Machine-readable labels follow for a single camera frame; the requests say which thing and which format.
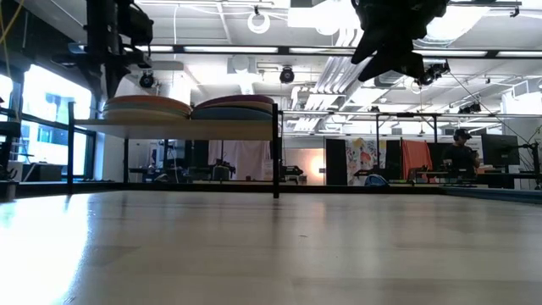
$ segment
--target light fixture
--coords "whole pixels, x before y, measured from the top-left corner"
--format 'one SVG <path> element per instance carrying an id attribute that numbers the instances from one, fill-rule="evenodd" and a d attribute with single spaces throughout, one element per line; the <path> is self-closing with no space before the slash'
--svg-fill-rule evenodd
<path id="1" fill-rule="evenodd" d="M 263 17 L 263 22 L 260 25 L 255 25 L 254 24 L 254 18 L 256 18 L 256 16 L 262 16 Z M 256 14 L 255 12 L 252 12 L 251 15 L 248 16 L 248 20 L 246 21 L 246 25 L 248 26 L 248 29 L 250 31 L 252 31 L 253 33 L 263 34 L 266 31 L 268 31 L 269 28 L 271 27 L 271 19 L 269 18 L 268 14 L 265 14 L 265 13 Z"/>
<path id="2" fill-rule="evenodd" d="M 135 0 L 135 3 L 141 5 L 213 5 L 217 3 L 222 4 L 223 6 L 254 6 L 272 8 L 274 6 L 273 2 L 270 1 L 206 1 L 206 0 Z"/>
<path id="3" fill-rule="evenodd" d="M 283 114 L 314 114 L 314 115 L 328 115 L 332 114 L 330 111 L 297 111 L 297 110 L 285 110 Z"/>
<path id="4" fill-rule="evenodd" d="M 487 51 L 464 51 L 464 50 L 414 50 L 415 53 L 428 57 L 484 57 Z"/>
<path id="5" fill-rule="evenodd" d="M 497 54 L 498 58 L 542 58 L 542 51 L 501 51 Z"/>
<path id="6" fill-rule="evenodd" d="M 213 46 L 187 46 L 185 53 L 278 53 L 278 47 L 213 47 Z"/>
<path id="7" fill-rule="evenodd" d="M 300 55 L 342 55 L 342 56 L 351 56 L 356 51 L 353 47 L 291 47 L 291 54 L 300 54 Z"/>
<path id="8" fill-rule="evenodd" d="M 149 50 L 148 47 L 146 46 L 138 46 L 138 47 L 135 47 L 136 49 L 139 49 L 143 52 L 147 52 Z M 154 53 L 171 53 L 173 52 L 173 47 L 172 46 L 151 46 L 151 52 L 154 52 Z"/>
<path id="9" fill-rule="evenodd" d="M 375 113 L 358 113 L 358 112 L 337 112 L 337 115 L 354 115 L 354 116 L 374 116 Z"/>

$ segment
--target computer monitor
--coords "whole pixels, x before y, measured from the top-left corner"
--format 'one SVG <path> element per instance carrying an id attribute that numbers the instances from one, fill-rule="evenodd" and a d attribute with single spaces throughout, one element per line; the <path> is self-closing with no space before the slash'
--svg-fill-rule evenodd
<path id="1" fill-rule="evenodd" d="M 482 135 L 484 164 L 519 165 L 517 136 Z"/>

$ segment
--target shelf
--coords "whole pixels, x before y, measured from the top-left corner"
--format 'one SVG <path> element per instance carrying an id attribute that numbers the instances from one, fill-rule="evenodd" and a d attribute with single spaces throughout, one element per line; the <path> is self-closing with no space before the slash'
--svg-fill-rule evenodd
<path id="1" fill-rule="evenodd" d="M 76 119 L 75 125 L 123 139 L 273 140 L 270 121 Z"/>

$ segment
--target orange curtain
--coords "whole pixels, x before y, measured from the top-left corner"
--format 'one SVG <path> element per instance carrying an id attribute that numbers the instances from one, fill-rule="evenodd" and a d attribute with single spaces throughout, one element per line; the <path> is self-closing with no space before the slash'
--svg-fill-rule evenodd
<path id="1" fill-rule="evenodd" d="M 408 179 L 410 169 L 421 168 L 425 165 L 433 169 L 431 153 L 426 141 L 402 141 L 403 179 Z"/>

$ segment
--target wooden floor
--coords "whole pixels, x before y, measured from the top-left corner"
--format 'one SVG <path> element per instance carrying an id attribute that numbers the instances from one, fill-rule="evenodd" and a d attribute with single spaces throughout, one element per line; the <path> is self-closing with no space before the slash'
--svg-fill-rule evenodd
<path id="1" fill-rule="evenodd" d="M 0 204 L 0 304 L 542 303 L 542 209 L 109 192 Z"/>

